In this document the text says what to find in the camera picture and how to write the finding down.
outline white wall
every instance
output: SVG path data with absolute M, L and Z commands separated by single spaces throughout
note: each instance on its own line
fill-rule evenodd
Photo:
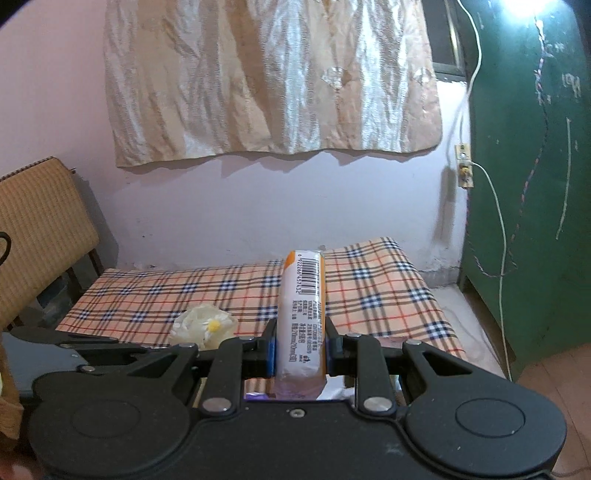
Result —
M 387 235 L 420 270 L 459 265 L 466 197 L 443 147 L 411 159 L 252 154 L 117 169 L 105 5 L 34 0 L 0 30 L 0 176 L 49 155 L 76 167 L 106 264 L 233 264 Z M 447 138 L 465 85 L 438 88 Z

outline plaid blanket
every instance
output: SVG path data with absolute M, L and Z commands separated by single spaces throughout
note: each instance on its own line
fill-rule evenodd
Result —
M 340 333 L 426 341 L 464 358 L 456 334 L 421 275 L 391 238 L 326 251 L 326 313 Z M 166 346 L 174 319 L 213 303 L 259 335 L 277 317 L 283 261 L 190 271 L 107 270 L 58 330 Z

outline beige curtain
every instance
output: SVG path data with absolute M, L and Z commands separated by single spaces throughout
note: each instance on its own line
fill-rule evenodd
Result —
M 420 0 L 111 0 L 105 57 L 120 167 L 441 139 Z

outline electrical outlet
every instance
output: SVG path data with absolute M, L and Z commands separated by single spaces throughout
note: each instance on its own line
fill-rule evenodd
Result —
M 472 153 L 470 144 L 456 145 L 457 184 L 463 189 L 474 188 L 474 172 L 472 171 Z

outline plastic packaging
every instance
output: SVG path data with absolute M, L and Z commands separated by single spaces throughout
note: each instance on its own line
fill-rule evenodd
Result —
M 201 303 L 182 313 L 168 334 L 171 345 L 196 343 L 200 350 L 214 350 L 234 337 L 238 321 L 214 305 Z
M 326 385 L 324 258 L 296 250 L 283 267 L 277 320 L 275 395 L 315 400 Z

